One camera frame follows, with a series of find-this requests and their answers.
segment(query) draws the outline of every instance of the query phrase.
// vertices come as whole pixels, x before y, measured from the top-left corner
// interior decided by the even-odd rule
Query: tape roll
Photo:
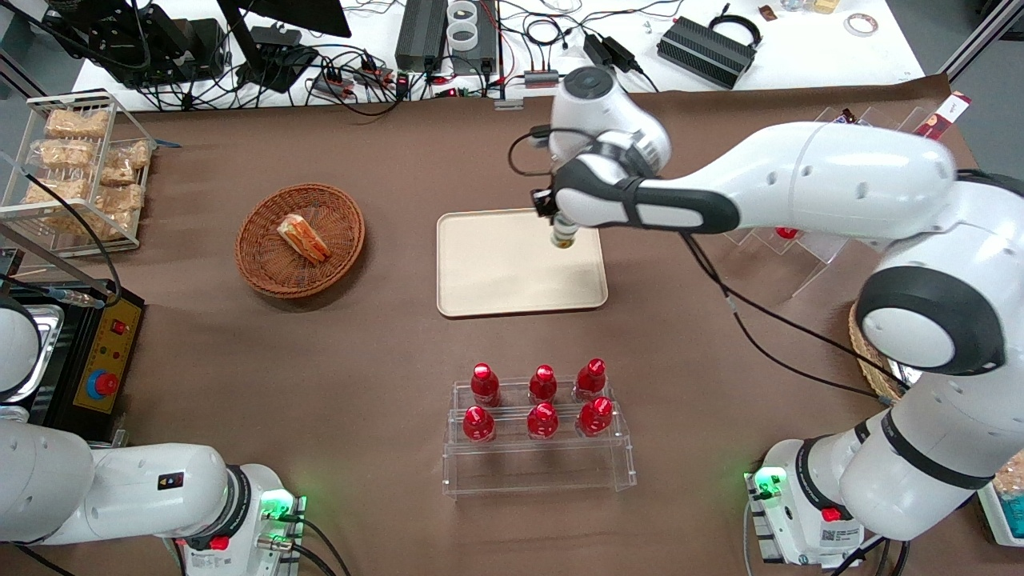
[[[847,16],[843,20],[843,27],[854,36],[866,38],[879,31],[879,20],[865,13],[857,12]]]
[[[447,30],[449,46],[453,50],[465,52],[476,47],[476,25],[468,20],[456,20],[449,25]]]
[[[456,0],[449,4],[449,23],[468,22],[476,24],[476,4],[469,0]]]

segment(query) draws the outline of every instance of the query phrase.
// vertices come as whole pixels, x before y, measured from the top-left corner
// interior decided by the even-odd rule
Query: yellow control panel
[[[75,392],[75,406],[105,414],[114,411],[141,318],[142,310],[125,299],[103,310]]]

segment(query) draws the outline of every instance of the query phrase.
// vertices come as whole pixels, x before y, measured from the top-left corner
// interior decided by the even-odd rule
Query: wicker basket
[[[286,214],[300,214],[331,249],[313,263],[278,235]],[[319,183],[286,188],[260,202],[246,217],[234,242],[239,272],[254,289],[276,298],[302,298],[337,282],[362,250],[366,224],[344,192]]]
[[[854,302],[850,306],[850,316],[848,318],[848,323],[850,327],[850,342],[853,343],[853,349],[857,351],[858,354],[870,358],[879,366],[885,366],[889,360],[882,356],[867,338],[864,337],[863,332],[860,331],[860,327],[857,326],[856,318],[857,302]],[[862,360],[857,360],[857,364],[860,365],[860,371],[863,372],[864,378],[867,379],[867,383],[871,385],[871,389],[876,394],[882,397],[888,398],[891,402],[896,402],[903,396],[899,384],[895,379],[889,374],[883,373],[878,368],[867,364]]]

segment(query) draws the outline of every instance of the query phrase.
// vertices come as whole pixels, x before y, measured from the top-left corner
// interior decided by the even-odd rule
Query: clear acrylic display stand
[[[870,107],[858,117],[857,124],[901,132],[912,132],[928,119],[929,115],[930,113],[925,109],[918,107],[902,122],[896,122],[879,109]],[[841,116],[843,116],[842,111],[827,108],[818,115],[815,122],[834,122]],[[846,238],[819,232],[799,231],[793,238],[783,238],[773,228],[732,231],[726,233],[725,237],[741,248],[749,248],[750,245],[748,243],[750,242],[758,242],[761,245],[767,246],[779,256],[790,254],[796,268],[802,271],[798,274],[803,276],[803,281],[796,287],[793,296],[799,294],[801,290],[820,276],[831,264],[833,260],[836,259],[836,256],[843,251],[848,242]],[[800,255],[800,263],[796,263],[797,252],[802,253]],[[805,254],[809,254],[812,257],[807,258]]]
[[[614,406],[611,425],[587,438],[575,430],[583,403],[572,399],[574,378],[559,376],[557,380],[552,404],[558,412],[558,430],[552,438],[531,440],[526,435],[526,415],[534,407],[527,397],[529,378],[517,378],[503,380],[502,405],[487,408],[495,417],[497,436],[482,444],[470,442],[463,434],[463,417],[475,402],[468,381],[455,382],[441,457],[443,493],[458,498],[580,488],[618,492],[636,486],[630,429],[611,384],[602,392]]]

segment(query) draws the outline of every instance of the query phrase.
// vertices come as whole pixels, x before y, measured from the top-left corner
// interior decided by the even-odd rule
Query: gray floor
[[[926,73],[946,59],[981,23],[978,0],[890,0]],[[953,84],[972,98],[956,121],[982,169],[1024,179],[1024,42],[999,41]]]

